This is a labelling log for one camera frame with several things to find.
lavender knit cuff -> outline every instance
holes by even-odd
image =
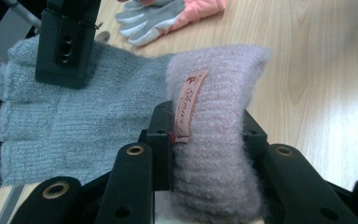
[[[175,192],[158,194],[162,214],[202,223],[246,223],[262,205],[242,142],[243,112],[268,61],[255,46],[203,49],[175,55],[167,72],[168,99],[177,105],[188,75],[209,70],[191,120],[187,144],[174,148]]]

brass insert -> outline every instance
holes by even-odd
[[[292,156],[293,155],[293,151],[287,147],[277,147],[275,150],[283,156]]]
[[[141,146],[132,146],[127,148],[127,154],[136,156],[144,152],[144,148]]]
[[[43,190],[43,197],[45,199],[56,199],[61,197],[68,191],[69,184],[66,181],[57,181]]]

fuzzy knit cuff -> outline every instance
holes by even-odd
[[[157,204],[168,203],[158,207],[161,214],[201,223],[247,223],[260,215],[262,200],[243,149],[242,118],[267,60],[268,53],[255,46],[203,49],[172,58],[167,90],[174,105],[189,74],[205,69],[209,74],[194,107],[189,142],[173,151],[174,193],[157,193]]]
[[[82,90],[34,81],[38,38],[9,51],[0,70],[4,185],[69,175],[87,183],[112,169],[117,151],[146,129],[155,105],[173,100],[207,69],[188,143],[174,147],[174,193],[156,193],[160,218],[242,223],[262,205],[241,138],[243,110],[269,53],[256,46],[201,49],[158,58],[93,45]]]

black bracket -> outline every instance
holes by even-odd
[[[323,180],[296,148],[270,145],[247,112],[244,122],[246,150],[267,205],[264,223],[358,223],[358,181],[350,192]]]
[[[48,0],[42,13],[37,81],[84,87],[100,4],[101,0]]]

pink label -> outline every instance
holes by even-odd
[[[190,137],[190,122],[194,105],[200,91],[202,81],[208,75],[208,70],[194,72],[186,80],[179,95],[175,113],[174,131],[176,143],[186,143]]]

